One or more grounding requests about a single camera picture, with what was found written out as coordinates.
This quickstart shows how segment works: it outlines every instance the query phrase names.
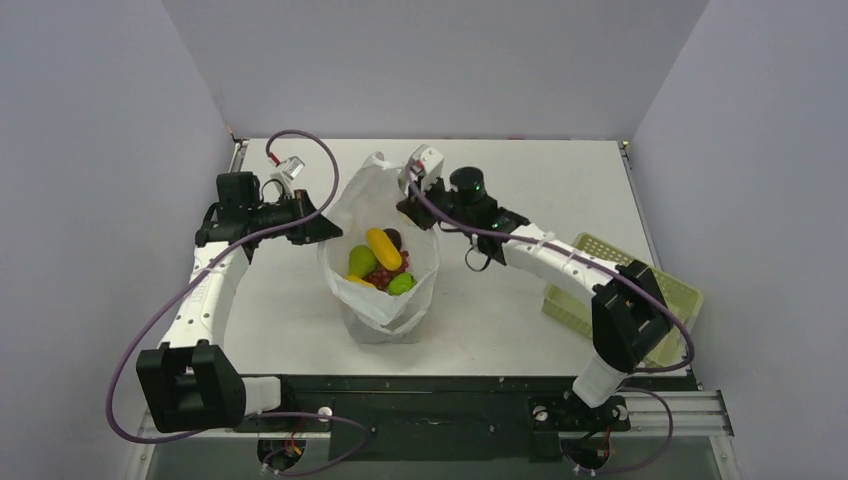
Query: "gray wall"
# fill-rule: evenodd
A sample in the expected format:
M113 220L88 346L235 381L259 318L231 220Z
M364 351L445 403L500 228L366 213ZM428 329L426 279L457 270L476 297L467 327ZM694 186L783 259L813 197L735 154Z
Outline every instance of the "gray wall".
M633 140L748 478L845 478L848 3L707 6Z
M241 136L630 138L707 0L164 0Z
M107 380L186 282L232 142L157 0L0 2L0 65L0 477L122 478Z

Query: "purple cable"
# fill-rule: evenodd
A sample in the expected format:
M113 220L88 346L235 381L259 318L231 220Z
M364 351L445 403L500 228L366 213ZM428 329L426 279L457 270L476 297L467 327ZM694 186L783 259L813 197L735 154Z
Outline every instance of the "purple cable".
M247 242L252 242L253 240L260 240L268 235L279 233L283 230L297 227L298 225L303 225L304 223L312 220L318 215L321 215L321 212L323 212L333 201L333 198L335 198L336 190L338 190L339 188L339 164L336 161L335 155L333 155L333 152L330 150L330 147L328 147L327 144L324 143L320 138L316 137L315 135L312 135L311 133L304 132L302 130L282 130L280 132L275 133L273 136L271 136L271 138L268 139L268 143L265 146L266 151L270 152L271 142L283 135L296 135L299 137L308 138L313 142L317 143L322 149L324 149L324 152L326 152L327 156L330 158L330 163L333 164L333 188L330 191L330 195L327 197L327 200L324 201L324 203L320 207L318 207L317 210L299 220L254 232L250 235L247 235L246 237L240 238L239 240L233 242L232 245L227 247L223 252L221 252L220 255L213 258L209 262L210 267L214 267L215 265L217 265L218 262L220 262L224 257L232 253L233 250L241 247ZM194 290L194 288L197 287L197 285L199 285L200 282L202 282L208 274L209 270L201 270L197 277L194 278L194 280L189 282L189 284L186 285L185 288L183 288L179 293L174 295L173 298L165 302L165 305L163 305L162 308L160 308L159 311L156 312L153 317L147 321L144 327L141 328L141 331L139 331L135 338L133 338L132 342L130 342L129 347L127 347L126 351L123 353L123 355L121 355L120 360L118 360L118 366L112 373L112 379L109 381L109 390L106 393L106 421L109 423L109 427L112 428L112 431L114 431L119 437L123 438L128 442L142 443L147 445L167 443L173 442L175 440L182 440L183 438L187 438L201 432L201 430L196 430L193 432L178 433L176 435L158 438L144 438L133 435L121 428L120 425L118 425L118 421L115 419L115 412L112 408L112 402L115 399L115 389L118 386L118 379L121 377L121 372L123 372L124 368L127 365L127 362L129 362L130 356L132 355L136 347L138 347L139 343L141 343L141 340L144 338L145 335L147 335L150 329L153 328L154 325L156 325L156 322L158 322L163 316L165 316L165 314L168 313L168 311L173 308L174 305L177 304L177 302L182 300L183 297L185 297L189 292Z
M324 470L326 470L326 469L328 469L328 468L330 468L334 465L338 465L339 463L341 463L342 461L344 461L346 458L350 457L351 455L356 454L357 452L362 450L365 447L365 445L368 444L368 441L371 440L371 432L369 432L368 429L365 428L365 425L362 425L361 423L359 423L357 421L354 421L354 420L351 420L351 419L345 418L345 417L336 417L336 416L333 416L333 415L320 415L320 414L317 414L317 413L307 413L307 412L267 412L267 413L260 414L259 417L260 418L281 418L281 417L291 418L291 417L294 417L294 418L314 418L314 419L330 420L332 422L341 422L341 423L346 423L348 425L354 426L354 427L362 430L362 433L364 434L362 441L359 442L358 445L351 448L347 452L339 455L338 457L330 460L329 462L325 463L324 465L321 465L321 466L315 467L315 468L311 468L309 470L304 470L302 472L285 472L285 471L283 471L283 472L280 472L280 474L279 474L282 477L303 477L303 476L306 476L306 475L312 475L313 473L318 473L318 472L324 471ZM279 454L281 454L285 451L286 451L286 447L283 447L283 448L278 448L277 450L274 450L273 452L269 453L268 455L265 455L265 458L262 459L262 464L263 465L270 465L272 458L276 457L277 455L279 455Z
M665 413L668 415L668 434L665 436L665 441L662 446L654 452L650 457L642 460L641 462L634 463L633 465L627 465L624 467L612 467L612 468L604 468L603 470L594 470L594 475L615 475L617 473L627 473L632 472L634 470L639 470L640 468L647 467L648 465L654 463L656 459L660 458L668 451L668 448L671 446L671 438L674 436L674 420L671 415L671 407L668 405L668 402L665 401L664 398L659 396L657 393L652 392L650 390L645 390L644 388L635 388L635 387L621 387L618 389L619 392L636 392L636 393L644 393L645 395L650 395L657 399L665 408ZM577 465L578 469L584 473L592 474L593 470L581 467Z
M415 183L415 176L412 173L413 165L414 165L414 162L410 161L409 163L407 163L406 168L404 169L404 175L406 175L410 179L409 188L412 190L412 193L418 198L418 201L421 202L421 204L424 205L424 207L427 210L429 210L430 213L433 216L435 216L438 220L440 220L444 223L447 223L448 225L452 225L452 226L456 227L457 229L462 230L465 233L473 233L475 235L482 235L482 236L487 236L487 237L499 238L499 239L502 239L502 240L518 240L519 242L525 242L525 243L529 243L531 245L536 245L536 244L539 243L538 238L524 237L524 236L521 236L521 235L512 235L512 234L503 233L503 232L493 232L491 230L482 230L482 229L479 229L479 228L470 227L468 225L463 225L462 223L459 223L456 220L453 220L446 213L439 210L439 208L437 206L435 206L433 204L433 202L428 200L427 197L425 197L421 193L421 189L418 188L418 185ZM543 244L543 246L545 248L549 248L549 249L551 249L555 252L559 252L562 255L571 256L571 252L562 248L559 245L555 245L555 244L552 244L552 243L545 242ZM621 276L615 270L611 270L611 269L601 265L600 263L593 262L592 260L589 260L588 258L584 258L580 255L574 255L573 258L575 260L577 260L578 262L580 262L584 265L590 266L592 268L595 268L595 269L611 276L612 278L618 280L619 282L623 283L624 285L626 285L628 288L630 288L631 290L636 292L637 295L644 298L654 308L659 310L663 315L665 315L665 317L678 330L680 330L680 334L683 336L683 340L686 342L686 351L687 351L686 358L684 358L682 361L680 361L678 363L675 363L674 365L669 365L667 367L637 368L636 372L641 372L641 373L673 372L673 371L678 370L680 368L686 367L687 365L692 363L692 360L694 360L694 358L695 358L695 344L692 341L692 336L689 335L688 331L686 331L686 327L683 326L683 322L681 322L680 319L678 319L673 313L671 313L671 310L669 310L668 307L663 305L662 302L660 302L659 300L657 300L656 298L651 296L651 294L649 294L648 292L642 290L635 283L633 283L630 280L628 280L627 278L624 278L623 276Z

